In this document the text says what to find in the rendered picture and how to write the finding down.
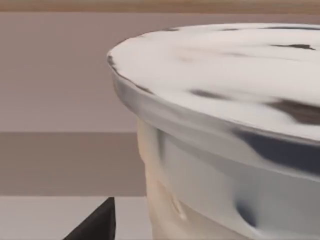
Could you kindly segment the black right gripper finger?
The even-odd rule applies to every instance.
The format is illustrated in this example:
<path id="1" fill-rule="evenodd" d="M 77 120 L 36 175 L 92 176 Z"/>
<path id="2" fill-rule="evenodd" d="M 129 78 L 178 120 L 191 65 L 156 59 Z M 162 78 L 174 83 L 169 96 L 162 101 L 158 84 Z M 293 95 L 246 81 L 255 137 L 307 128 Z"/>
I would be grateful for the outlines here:
<path id="1" fill-rule="evenodd" d="M 108 197 L 62 240 L 115 240 L 116 229 L 115 198 Z"/>

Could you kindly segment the white lidded cup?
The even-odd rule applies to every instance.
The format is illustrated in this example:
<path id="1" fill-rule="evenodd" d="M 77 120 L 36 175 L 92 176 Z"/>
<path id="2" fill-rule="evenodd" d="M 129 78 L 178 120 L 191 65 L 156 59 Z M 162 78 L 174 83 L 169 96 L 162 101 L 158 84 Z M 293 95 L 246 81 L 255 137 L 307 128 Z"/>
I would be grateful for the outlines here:
<path id="1" fill-rule="evenodd" d="M 107 54 L 154 240 L 320 240 L 320 25 L 151 31 Z"/>

